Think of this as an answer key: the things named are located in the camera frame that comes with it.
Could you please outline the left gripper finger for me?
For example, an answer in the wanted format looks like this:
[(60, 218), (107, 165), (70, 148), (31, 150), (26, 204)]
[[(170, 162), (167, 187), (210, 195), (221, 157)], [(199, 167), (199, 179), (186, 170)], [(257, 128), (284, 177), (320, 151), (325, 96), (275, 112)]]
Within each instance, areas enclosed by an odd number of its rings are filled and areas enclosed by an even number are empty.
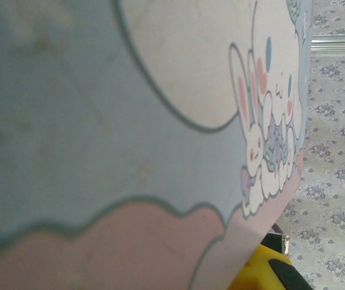
[(231, 283), (240, 290), (307, 290), (311, 285), (288, 258), (289, 236), (273, 224)]

